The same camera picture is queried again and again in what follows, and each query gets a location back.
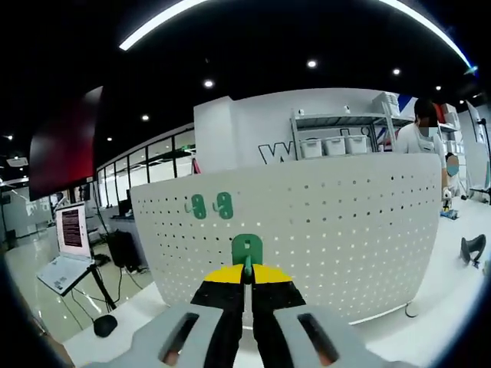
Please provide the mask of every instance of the white pegboard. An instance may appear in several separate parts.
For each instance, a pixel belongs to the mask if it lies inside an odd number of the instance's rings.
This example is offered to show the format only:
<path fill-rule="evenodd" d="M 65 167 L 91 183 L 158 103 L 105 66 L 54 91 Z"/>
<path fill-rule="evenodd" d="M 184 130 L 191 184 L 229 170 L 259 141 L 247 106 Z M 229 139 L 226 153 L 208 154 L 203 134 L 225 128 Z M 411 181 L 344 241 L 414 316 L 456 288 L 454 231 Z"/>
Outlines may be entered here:
<path fill-rule="evenodd" d="M 209 272 L 231 264 L 232 239 L 252 233 L 263 241 L 264 264 L 290 274 L 308 303 L 354 322 L 417 293 L 437 233 L 440 172 L 436 155 L 379 153 L 155 182 L 131 198 L 168 304 L 190 301 Z M 213 211 L 219 192 L 232 196 L 230 220 Z M 185 211 L 195 194 L 206 203 L 203 220 Z"/>

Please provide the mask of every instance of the reflective floor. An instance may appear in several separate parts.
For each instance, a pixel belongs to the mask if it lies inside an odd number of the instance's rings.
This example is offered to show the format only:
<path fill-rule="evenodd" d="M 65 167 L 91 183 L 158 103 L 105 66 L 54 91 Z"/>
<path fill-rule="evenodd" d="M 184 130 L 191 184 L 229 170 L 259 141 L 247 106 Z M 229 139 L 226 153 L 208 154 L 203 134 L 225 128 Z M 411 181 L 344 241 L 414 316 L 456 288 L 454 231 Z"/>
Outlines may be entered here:
<path fill-rule="evenodd" d="M 110 255 L 109 249 L 105 244 L 96 246 L 94 253 Z M 75 303 L 70 293 L 62 300 L 61 297 L 36 278 L 36 273 L 51 260 L 49 259 L 49 254 L 47 235 L 45 232 L 41 232 L 19 239 L 18 246 L 8 251 L 5 258 L 11 271 L 11 276 L 28 302 L 32 313 L 44 321 L 46 327 L 57 341 L 63 342 L 80 332 L 81 327 L 87 328 L 92 325 L 92 321 Z M 118 295 L 117 286 L 120 279 L 119 268 L 110 262 L 99 269 L 106 289 L 113 300 L 116 300 Z M 150 272 L 135 274 L 132 277 L 142 288 L 153 281 Z M 91 275 L 85 277 L 77 285 L 76 289 L 80 292 L 74 291 L 74 298 L 92 318 L 95 319 L 107 313 L 105 303 L 96 300 L 96 298 L 101 300 L 104 298 Z M 140 291 L 138 286 L 133 283 L 126 273 L 123 273 L 120 301 L 117 302 L 117 305 L 126 302 L 138 291 Z"/>

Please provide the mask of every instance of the white desk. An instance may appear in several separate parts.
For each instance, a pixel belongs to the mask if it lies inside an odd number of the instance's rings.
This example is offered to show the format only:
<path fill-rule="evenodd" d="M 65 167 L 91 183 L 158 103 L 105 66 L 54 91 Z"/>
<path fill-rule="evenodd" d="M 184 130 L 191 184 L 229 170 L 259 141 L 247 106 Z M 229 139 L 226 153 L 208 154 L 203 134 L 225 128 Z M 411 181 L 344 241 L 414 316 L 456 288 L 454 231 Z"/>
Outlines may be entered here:
<path fill-rule="evenodd" d="M 473 238 L 484 233 L 491 239 L 491 208 L 459 199 L 454 200 L 454 208 L 460 210 L 460 218 L 456 221 L 440 219 L 430 264 L 414 299 L 420 305 L 420 316 L 408 319 L 403 310 L 398 310 L 355 327 L 367 347 L 384 359 L 429 365 L 462 327 L 479 295 L 484 280 L 481 270 L 462 267 L 457 256 L 461 236 Z M 491 245 L 488 245 L 483 262 L 489 259 L 490 252 Z M 109 337 L 96 337 L 89 327 L 64 346 L 76 366 L 107 362 L 128 350 L 133 333 L 165 308 L 152 283 L 111 313 L 117 318 L 118 327 Z M 261 366 L 252 331 L 244 330 L 234 367 Z"/>

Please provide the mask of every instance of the black cable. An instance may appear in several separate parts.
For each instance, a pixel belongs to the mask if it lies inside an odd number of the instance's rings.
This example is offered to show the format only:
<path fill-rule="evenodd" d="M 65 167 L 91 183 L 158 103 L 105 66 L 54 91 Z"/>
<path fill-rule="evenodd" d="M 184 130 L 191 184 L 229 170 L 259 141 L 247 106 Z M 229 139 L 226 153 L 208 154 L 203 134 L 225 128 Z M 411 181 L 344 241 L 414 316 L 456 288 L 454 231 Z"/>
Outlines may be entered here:
<path fill-rule="evenodd" d="M 88 317 L 91 319 L 91 321 L 92 321 L 92 323 L 93 323 L 93 322 L 94 322 L 94 319 L 92 318 L 92 316 L 89 314 L 89 312 L 87 312 L 87 311 L 85 310 L 85 308 L 84 308 L 84 307 L 82 307 L 82 304 L 80 304 L 80 303 L 78 302 L 78 300 L 77 300 L 77 299 L 75 299 L 73 289 L 71 290 L 70 294 L 71 294 L 71 298 L 74 300 L 74 302 L 75 302 L 75 303 L 77 303 L 77 305 L 78 305 L 78 306 L 79 306 L 79 307 L 80 307 L 80 308 L 81 308 L 81 309 L 82 309 L 82 310 L 85 312 L 85 314 L 86 314 L 86 315 L 87 315 L 87 316 L 88 316 Z"/>
<path fill-rule="evenodd" d="M 123 269 L 119 267 L 120 269 L 120 281 L 117 284 L 117 300 L 114 301 L 114 303 L 117 303 L 121 299 L 121 281 L 123 280 Z"/>
<path fill-rule="evenodd" d="M 68 309 L 68 311 L 70 312 L 71 316 L 74 318 L 75 321 L 77 321 L 77 324 L 78 326 L 80 327 L 80 329 L 83 331 L 84 328 L 82 327 L 80 321 L 75 317 L 75 315 L 73 314 L 73 312 L 71 311 L 71 309 L 67 306 L 67 304 L 64 302 L 64 299 L 63 297 L 60 297 L 61 299 L 61 302 L 64 304 L 64 306 Z"/>
<path fill-rule="evenodd" d="M 138 288 L 139 288 L 140 290 L 143 290 L 143 288 L 142 288 L 142 287 L 141 287 L 139 284 L 137 284 L 137 282 L 134 280 L 133 276 L 131 276 L 130 272 L 129 272 L 128 270 L 126 270 L 126 271 L 127 271 L 127 275 L 128 275 L 128 276 L 130 276 L 131 281 L 132 281 L 132 282 L 133 282 L 133 283 L 134 283 L 136 286 L 138 286 Z"/>
<path fill-rule="evenodd" d="M 407 307 L 409 307 L 409 304 L 410 304 L 410 303 L 407 303 L 407 304 L 406 304 L 406 307 L 404 308 L 404 313 L 405 313 L 405 314 L 406 314 L 406 316 L 408 316 L 409 318 L 416 318 L 416 317 L 417 317 L 417 315 L 415 315 L 415 316 L 411 316 L 410 314 L 408 314 L 408 313 L 407 313 Z"/>
<path fill-rule="evenodd" d="M 78 290 L 77 288 L 74 287 L 74 290 L 78 292 L 79 294 L 84 295 L 85 297 L 89 297 L 90 299 L 94 299 L 95 301 L 102 301 L 105 303 L 106 301 L 104 299 L 99 299 L 98 297 L 93 297 L 92 295 L 86 294 L 83 291 Z"/>

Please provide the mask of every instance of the green pegboard hook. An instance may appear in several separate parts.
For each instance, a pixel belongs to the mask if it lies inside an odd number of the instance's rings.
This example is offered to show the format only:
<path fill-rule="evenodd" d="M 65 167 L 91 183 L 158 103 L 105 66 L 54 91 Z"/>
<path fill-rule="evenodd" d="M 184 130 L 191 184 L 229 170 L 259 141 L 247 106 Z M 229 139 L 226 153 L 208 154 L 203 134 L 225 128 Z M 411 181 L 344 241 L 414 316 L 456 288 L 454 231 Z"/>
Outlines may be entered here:
<path fill-rule="evenodd" d="M 254 234 L 240 234 L 232 240 L 232 264 L 244 265 L 245 283 L 251 283 L 252 265 L 262 265 L 262 240 Z"/>

